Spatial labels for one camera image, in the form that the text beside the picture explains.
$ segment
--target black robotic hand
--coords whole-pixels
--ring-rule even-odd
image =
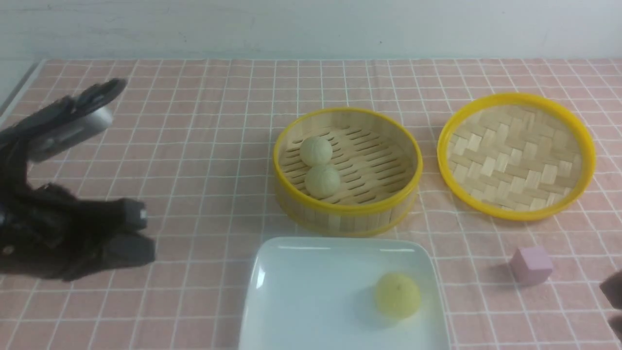
[[[64,97],[0,132],[0,273],[72,281],[155,260],[153,240],[139,233],[147,225],[143,203],[83,201],[56,184],[33,189],[27,182],[33,154],[41,161],[84,141],[88,133],[68,131],[102,113],[124,87],[116,79],[94,85],[77,100]],[[44,138],[52,144],[34,150]]]

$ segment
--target yellow ball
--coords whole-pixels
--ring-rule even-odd
[[[324,165],[333,157],[333,146],[325,138],[311,136],[300,145],[300,159],[308,166]]]
[[[339,191],[341,177],[332,165],[318,165],[307,171],[305,187],[312,197],[323,199]]]
[[[419,287],[403,273],[387,273],[376,284],[376,307],[384,316],[405,319],[419,309]]]

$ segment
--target yellow rim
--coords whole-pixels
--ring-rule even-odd
[[[285,212],[285,214],[287,214],[287,216],[292,219],[294,222],[296,222],[296,224],[299,224],[302,227],[305,227],[306,229],[309,229],[311,231],[316,231],[324,236],[330,236],[330,237],[349,237],[349,238],[366,238],[366,237],[372,237],[375,235],[379,235],[383,232],[386,232],[388,230],[390,230],[392,227],[397,226],[400,222],[402,222],[402,220],[404,220],[406,218],[406,216],[408,216],[408,214],[410,214],[412,206],[415,204],[415,201],[417,200],[417,196],[413,196],[412,200],[410,203],[408,203],[408,206],[406,208],[406,210],[395,219],[394,222],[391,222],[388,225],[382,226],[378,229],[374,229],[374,230],[370,230],[370,231],[364,231],[364,232],[354,232],[354,233],[350,233],[350,234],[341,234],[341,235],[335,235],[333,233],[331,233],[330,231],[319,227],[319,226],[315,226],[312,225],[302,219],[300,219],[298,216],[296,216],[292,211],[289,210],[289,208],[287,206],[285,206],[282,202],[281,197],[277,194],[276,195],[276,201],[279,203],[279,206],[281,207],[281,209]]]
[[[575,188],[560,202],[550,207],[532,212],[504,210],[476,200],[464,189],[462,189],[456,180],[454,180],[447,162],[447,145],[449,144],[451,136],[456,131],[458,126],[460,126],[460,124],[472,114],[485,108],[498,105],[528,105],[538,107],[562,120],[575,135],[583,156],[583,171]],[[488,215],[502,219],[520,221],[540,220],[566,209],[585,191],[592,180],[592,176],[594,175],[594,170],[596,168],[596,150],[594,142],[592,141],[592,137],[583,123],[575,115],[573,115],[571,111],[559,103],[553,102],[544,97],[526,93],[500,93],[480,98],[462,107],[453,117],[451,117],[451,119],[449,119],[440,134],[439,145],[437,147],[437,158],[439,159],[439,169],[443,179],[445,179],[447,186],[456,196],[458,196],[458,198],[463,200],[469,206],[472,206],[473,208]]]
[[[281,142],[283,141],[283,138],[285,137],[285,135],[296,124],[300,123],[301,121],[307,118],[311,118],[314,115],[318,115],[322,113],[333,113],[333,112],[339,112],[339,111],[356,111],[356,112],[367,113],[367,114],[377,116],[378,118],[382,118],[385,121],[398,127],[410,139],[417,153],[417,169],[415,169],[415,175],[412,177],[412,179],[398,193],[396,193],[395,195],[387,199],[383,199],[375,203],[364,204],[362,206],[343,206],[340,204],[324,203],[322,201],[318,201],[315,198],[306,196],[304,193],[298,191],[296,187],[294,187],[294,185],[292,185],[287,180],[287,178],[285,177],[285,174],[281,171],[281,167],[279,166],[279,146],[281,145]],[[408,194],[411,193],[415,189],[415,187],[417,187],[417,183],[419,182],[419,178],[421,177],[421,173],[423,172],[423,157],[421,155],[421,150],[419,149],[419,145],[415,141],[415,138],[412,137],[412,135],[408,132],[408,130],[406,130],[403,126],[396,123],[394,120],[390,119],[389,117],[384,116],[380,113],[376,113],[370,110],[365,110],[362,108],[338,107],[338,108],[327,108],[324,110],[311,112],[309,114],[301,116],[300,118],[295,120],[293,123],[288,125],[287,128],[285,128],[285,130],[281,131],[281,134],[279,135],[278,139],[276,139],[274,150],[272,151],[272,165],[274,166],[274,172],[276,173],[276,178],[285,187],[285,190],[287,191],[287,193],[289,193],[289,195],[292,196],[294,199],[303,203],[304,206],[307,206],[309,208],[312,208],[312,209],[315,209],[321,212],[327,212],[327,213],[336,214],[336,215],[366,215],[366,214],[373,214],[376,212],[382,212],[382,211],[385,211],[385,210],[388,210],[394,207],[396,204],[400,203],[406,196],[408,196]]]

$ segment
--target pink cube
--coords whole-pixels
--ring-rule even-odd
[[[553,273],[553,262],[544,247],[537,245],[529,248],[518,248],[509,266],[516,281],[524,285],[536,285],[548,279]]]

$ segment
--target white square plate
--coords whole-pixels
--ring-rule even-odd
[[[401,272],[419,285],[417,313],[390,323],[373,288]],[[239,350],[449,350],[434,266],[412,242],[281,237],[259,249]]]

